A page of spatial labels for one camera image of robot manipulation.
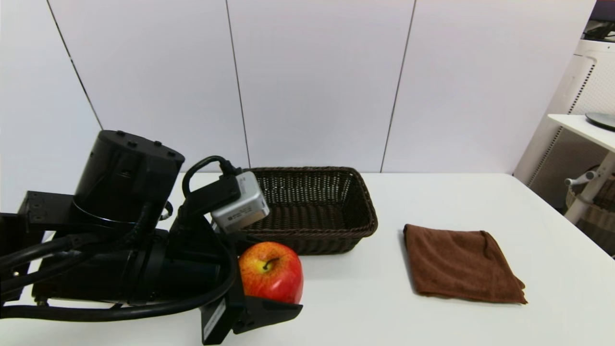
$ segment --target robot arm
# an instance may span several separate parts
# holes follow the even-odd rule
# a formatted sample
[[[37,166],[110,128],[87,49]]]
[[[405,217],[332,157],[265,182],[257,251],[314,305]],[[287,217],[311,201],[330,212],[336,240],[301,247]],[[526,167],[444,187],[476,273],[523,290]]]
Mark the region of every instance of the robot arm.
[[[251,172],[219,156],[190,168],[170,231],[156,229],[184,157],[160,142],[101,131],[74,195],[29,191],[17,214],[1,214],[1,318],[120,321],[201,310],[204,345],[291,320],[301,305],[245,297],[237,256],[257,239],[241,227],[268,208]],[[220,179],[194,191],[192,175],[218,161]],[[211,213],[222,227],[204,217]],[[46,230],[54,240],[41,243]],[[31,260],[44,257],[38,272]],[[34,283],[36,306],[7,305]],[[59,308],[48,299],[110,302]]]

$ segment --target red apple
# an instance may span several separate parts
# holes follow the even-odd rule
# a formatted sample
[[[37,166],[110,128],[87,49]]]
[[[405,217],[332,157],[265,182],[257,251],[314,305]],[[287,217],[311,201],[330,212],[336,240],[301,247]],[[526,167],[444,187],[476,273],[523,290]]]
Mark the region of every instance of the red apple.
[[[273,241],[255,244],[239,257],[239,269],[246,296],[291,304],[301,300],[301,261],[290,247]]]

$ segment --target white shelf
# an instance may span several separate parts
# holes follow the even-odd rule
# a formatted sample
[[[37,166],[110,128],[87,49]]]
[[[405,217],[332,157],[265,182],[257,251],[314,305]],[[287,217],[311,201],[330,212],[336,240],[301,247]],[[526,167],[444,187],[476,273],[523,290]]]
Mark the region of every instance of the white shelf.
[[[590,124],[584,115],[549,114],[549,118],[575,134],[615,152],[615,132]]]

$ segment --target white wall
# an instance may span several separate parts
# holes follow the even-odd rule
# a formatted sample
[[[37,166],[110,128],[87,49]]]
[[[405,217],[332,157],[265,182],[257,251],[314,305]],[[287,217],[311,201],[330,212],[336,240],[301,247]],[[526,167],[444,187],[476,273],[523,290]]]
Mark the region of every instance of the white wall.
[[[50,3],[102,125],[188,164],[512,172],[593,0]],[[1,73],[3,210],[71,193],[98,126],[44,0],[2,2]]]
[[[2,0],[2,212],[27,190],[73,193],[100,127],[45,0]]]
[[[228,4],[252,166],[378,172],[413,1]]]
[[[50,0],[105,129],[247,167],[224,0]],[[207,170],[215,170],[210,165]]]
[[[512,172],[594,0],[417,1],[384,172]]]

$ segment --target wicker basket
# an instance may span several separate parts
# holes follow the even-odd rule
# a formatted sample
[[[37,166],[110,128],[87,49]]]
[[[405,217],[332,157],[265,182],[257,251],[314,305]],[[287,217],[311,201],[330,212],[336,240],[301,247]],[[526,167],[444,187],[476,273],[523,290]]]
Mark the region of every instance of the wicker basket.
[[[341,254],[378,227],[361,175],[348,167],[254,168],[269,216],[245,231],[299,255]]]
[[[570,207],[585,185],[568,188],[566,206]],[[609,255],[615,255],[615,175],[609,177],[594,197],[577,227]]]

